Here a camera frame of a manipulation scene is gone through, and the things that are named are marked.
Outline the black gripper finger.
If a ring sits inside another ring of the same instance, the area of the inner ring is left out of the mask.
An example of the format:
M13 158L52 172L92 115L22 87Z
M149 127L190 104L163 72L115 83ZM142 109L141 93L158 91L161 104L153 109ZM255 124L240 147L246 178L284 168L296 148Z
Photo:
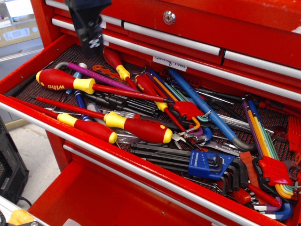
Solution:
M86 58L103 55L103 30L100 13L111 0L66 0L71 19Z

